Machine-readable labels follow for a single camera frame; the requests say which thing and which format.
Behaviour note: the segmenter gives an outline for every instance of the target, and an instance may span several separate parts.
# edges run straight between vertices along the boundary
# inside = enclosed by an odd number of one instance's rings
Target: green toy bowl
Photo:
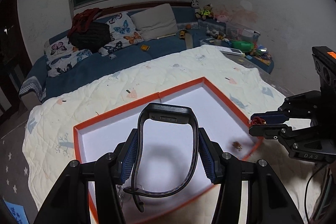
[[[231,40],[231,43],[233,48],[241,50],[242,52],[251,52],[251,50],[254,49],[252,42]]]

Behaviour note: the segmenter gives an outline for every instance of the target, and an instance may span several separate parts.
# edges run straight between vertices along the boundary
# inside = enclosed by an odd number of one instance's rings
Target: butterfly pillow
[[[71,70],[78,62],[92,55],[88,49],[78,50],[65,37],[44,50],[49,77],[55,77]]]
[[[134,32],[136,32],[135,25],[127,12],[122,12],[114,16],[107,22],[107,25],[109,25],[110,34],[115,40],[132,37],[134,36]],[[134,42],[140,41],[142,41],[141,37],[134,40]]]
[[[119,39],[115,39],[111,35],[111,42],[101,47],[99,49],[99,53],[102,56],[106,56],[115,51],[121,50],[122,48],[128,47],[130,45],[136,45],[140,43],[141,41],[143,41],[143,39],[137,31],[134,31],[133,33],[130,33],[129,35],[125,35]]]

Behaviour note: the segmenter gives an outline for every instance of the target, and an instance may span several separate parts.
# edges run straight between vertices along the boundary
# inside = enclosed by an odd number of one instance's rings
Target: silver screw
[[[78,161],[77,160],[72,160],[69,163],[70,167],[76,167],[78,165]]]
[[[267,161],[266,161],[266,160],[259,160],[258,163],[259,163],[261,166],[266,166],[266,165],[267,165]]]
[[[224,152],[224,153],[222,154],[222,157],[223,157],[224,159],[226,159],[226,160],[229,160],[229,159],[231,158],[231,154],[228,153],[228,152]]]
[[[106,154],[106,159],[107,160],[112,160],[113,158],[114,158],[114,153],[109,152],[109,153]]]

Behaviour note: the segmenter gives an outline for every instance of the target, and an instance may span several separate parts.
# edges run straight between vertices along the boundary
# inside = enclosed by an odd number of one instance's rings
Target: storage box
[[[95,161],[113,152],[118,143],[126,141],[141,110],[150,102],[191,107],[199,123],[212,141],[224,151],[246,160],[261,140],[248,135],[248,118],[211,82],[202,77],[171,89],[152,94],[123,105],[73,128],[76,159]],[[239,151],[233,142],[242,145]],[[188,173],[193,146],[193,134],[188,124],[174,124],[147,120],[144,124],[143,154],[138,183],[145,190],[159,192],[179,185]],[[123,187],[130,185],[128,179]],[[179,193],[167,198],[144,198],[144,213],[140,213],[133,199],[123,203],[127,223],[139,223],[171,212],[199,197],[213,185],[206,177],[200,158],[189,184]],[[90,209],[97,221],[94,183],[89,183]]]
[[[260,32],[254,31],[234,22],[226,23],[226,38],[229,40],[238,40],[256,43]]]

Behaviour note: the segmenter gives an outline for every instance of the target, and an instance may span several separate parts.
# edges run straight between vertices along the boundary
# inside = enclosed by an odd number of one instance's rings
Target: pink plush toy
[[[222,23],[225,23],[225,22],[228,21],[228,18],[227,18],[227,16],[225,16],[225,15],[216,15],[216,16],[214,17],[214,19],[215,19],[217,22],[222,22]]]

